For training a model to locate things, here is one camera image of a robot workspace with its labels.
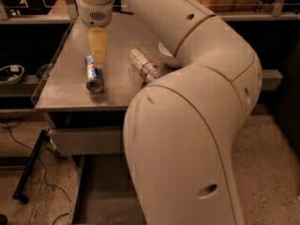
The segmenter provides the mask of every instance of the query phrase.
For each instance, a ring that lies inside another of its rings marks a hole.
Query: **floor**
[[[33,147],[47,123],[34,111],[1,112],[3,118],[21,118],[8,122],[14,138]],[[29,156],[31,150],[16,143],[4,123],[0,123],[0,156]],[[77,174],[67,159],[59,159],[43,144],[40,160],[47,168],[49,185],[62,188],[71,200],[75,197]],[[233,166],[240,201],[247,225],[300,224],[300,159],[275,118],[257,105],[237,134],[232,147]],[[45,170],[37,161],[24,189],[28,204],[12,199],[24,167],[0,168],[0,214],[9,225],[68,224],[70,201],[56,187],[45,184]],[[131,225],[102,221],[99,224]]]

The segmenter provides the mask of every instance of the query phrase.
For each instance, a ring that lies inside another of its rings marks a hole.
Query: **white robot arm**
[[[195,0],[122,1],[182,65],[127,109],[127,163],[148,225],[243,225],[232,146],[261,92],[257,54]]]

